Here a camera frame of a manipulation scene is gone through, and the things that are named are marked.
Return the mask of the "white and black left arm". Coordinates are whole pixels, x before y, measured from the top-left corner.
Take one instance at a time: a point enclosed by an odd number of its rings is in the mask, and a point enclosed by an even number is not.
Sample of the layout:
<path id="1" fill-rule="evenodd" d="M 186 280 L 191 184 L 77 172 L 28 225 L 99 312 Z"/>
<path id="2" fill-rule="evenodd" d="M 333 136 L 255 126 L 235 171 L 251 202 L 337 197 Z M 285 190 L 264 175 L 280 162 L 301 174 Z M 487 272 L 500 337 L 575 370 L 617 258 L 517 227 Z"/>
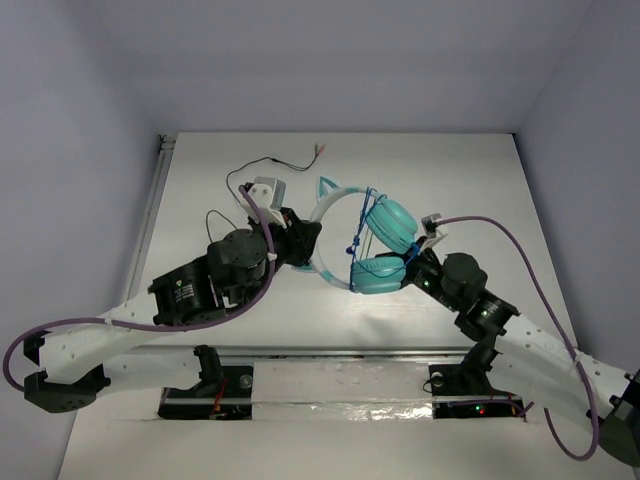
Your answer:
<path id="1" fill-rule="evenodd" d="M 105 394 L 163 387 L 213 397 L 226 376 L 215 347 L 138 354 L 136 348 L 178 333 L 228 323 L 254 307 L 284 265 L 309 264 L 322 230 L 290 208 L 266 214 L 211 243 L 204 255 L 152 281 L 100 317 L 50 322 L 21 340 L 38 366 L 25 377 L 24 399 L 48 413 L 85 408 Z"/>

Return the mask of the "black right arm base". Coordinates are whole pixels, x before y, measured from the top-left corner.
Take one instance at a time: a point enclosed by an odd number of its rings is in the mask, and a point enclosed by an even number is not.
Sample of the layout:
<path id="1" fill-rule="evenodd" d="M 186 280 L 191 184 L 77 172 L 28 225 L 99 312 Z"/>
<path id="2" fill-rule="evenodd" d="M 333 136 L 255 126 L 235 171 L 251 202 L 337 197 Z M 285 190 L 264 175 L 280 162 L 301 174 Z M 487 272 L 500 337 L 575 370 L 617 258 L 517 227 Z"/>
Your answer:
<path id="1" fill-rule="evenodd" d="M 476 344 L 460 363 L 432 364 L 422 389 L 433 398 L 433 417 L 444 419 L 526 419 L 527 406 L 511 392 L 493 387 L 487 377 L 498 353 Z"/>

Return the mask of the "teal cat ear headphones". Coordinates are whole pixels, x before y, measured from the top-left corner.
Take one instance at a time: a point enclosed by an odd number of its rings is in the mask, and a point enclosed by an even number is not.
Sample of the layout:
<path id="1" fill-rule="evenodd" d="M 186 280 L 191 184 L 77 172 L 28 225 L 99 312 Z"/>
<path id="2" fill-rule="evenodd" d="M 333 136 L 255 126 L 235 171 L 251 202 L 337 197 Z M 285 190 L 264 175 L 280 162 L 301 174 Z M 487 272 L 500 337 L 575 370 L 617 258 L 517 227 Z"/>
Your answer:
<path id="1" fill-rule="evenodd" d="M 335 276 L 324 264 L 319 249 L 314 250 L 308 265 L 297 270 L 316 273 L 330 285 L 355 294 L 395 292 L 401 288 L 409 263 L 420 252 L 417 221 L 401 204 L 373 187 L 344 187 L 321 176 L 311 220 L 321 222 L 330 207 L 356 194 L 363 196 L 363 203 L 351 244 L 345 250 L 350 259 L 349 278 Z"/>

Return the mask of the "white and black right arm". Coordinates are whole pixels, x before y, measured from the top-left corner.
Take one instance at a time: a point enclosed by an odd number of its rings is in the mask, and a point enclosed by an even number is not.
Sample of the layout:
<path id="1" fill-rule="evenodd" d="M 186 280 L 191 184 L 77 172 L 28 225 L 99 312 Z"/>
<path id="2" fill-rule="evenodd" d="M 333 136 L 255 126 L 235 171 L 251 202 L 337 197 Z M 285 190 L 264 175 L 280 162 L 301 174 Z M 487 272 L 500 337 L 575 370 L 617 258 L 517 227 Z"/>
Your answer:
<path id="1" fill-rule="evenodd" d="M 475 259 L 455 253 L 439 261 L 431 250 L 412 260 L 407 283 L 455 313 L 473 341 L 460 372 L 470 391 L 508 391 L 588 432 L 616 460 L 639 465 L 639 376 L 607 365 L 539 328 L 485 287 Z"/>

